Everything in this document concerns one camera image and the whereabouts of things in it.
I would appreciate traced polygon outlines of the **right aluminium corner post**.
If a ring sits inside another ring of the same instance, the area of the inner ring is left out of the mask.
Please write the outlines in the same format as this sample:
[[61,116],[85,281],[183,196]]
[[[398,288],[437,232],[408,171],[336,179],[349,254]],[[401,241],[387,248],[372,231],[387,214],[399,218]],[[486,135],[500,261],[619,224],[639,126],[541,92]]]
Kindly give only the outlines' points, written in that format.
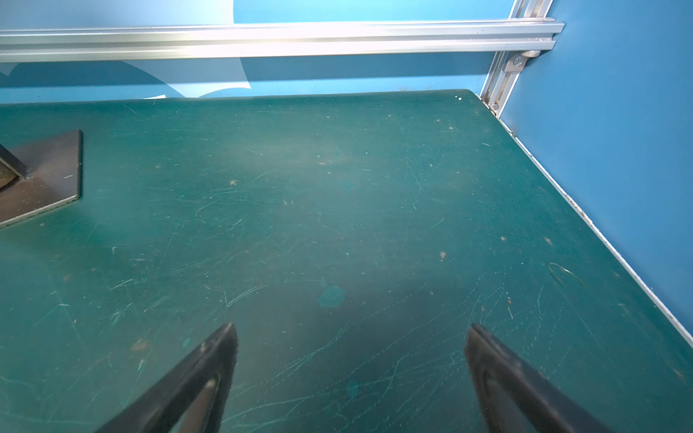
[[[509,18],[546,18],[552,3],[552,0],[515,0]],[[497,118],[501,118],[527,61],[540,55],[541,51],[496,52],[494,54],[480,99]]]

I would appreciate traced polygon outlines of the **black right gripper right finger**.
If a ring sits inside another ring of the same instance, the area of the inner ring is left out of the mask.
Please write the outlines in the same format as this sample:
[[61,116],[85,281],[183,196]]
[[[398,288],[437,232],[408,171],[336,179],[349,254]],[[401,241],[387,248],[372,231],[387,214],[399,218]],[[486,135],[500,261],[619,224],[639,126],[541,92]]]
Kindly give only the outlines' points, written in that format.
[[465,357],[490,432],[610,432],[499,338],[479,324]]

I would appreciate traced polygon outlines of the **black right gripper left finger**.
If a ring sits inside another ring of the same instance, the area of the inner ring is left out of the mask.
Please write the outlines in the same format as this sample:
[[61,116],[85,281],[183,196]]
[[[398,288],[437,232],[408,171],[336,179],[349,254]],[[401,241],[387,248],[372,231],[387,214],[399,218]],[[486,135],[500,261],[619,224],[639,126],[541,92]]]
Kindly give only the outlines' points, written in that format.
[[232,324],[214,331],[100,432],[218,432],[236,367]]

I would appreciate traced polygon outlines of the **horizontal aluminium back rail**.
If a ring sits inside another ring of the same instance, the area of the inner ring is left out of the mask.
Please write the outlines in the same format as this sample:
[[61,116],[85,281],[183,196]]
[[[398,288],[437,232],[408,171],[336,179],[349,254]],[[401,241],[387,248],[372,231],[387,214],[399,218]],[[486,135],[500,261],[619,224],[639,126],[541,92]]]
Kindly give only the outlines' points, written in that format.
[[549,51],[550,18],[3,31],[3,63]]

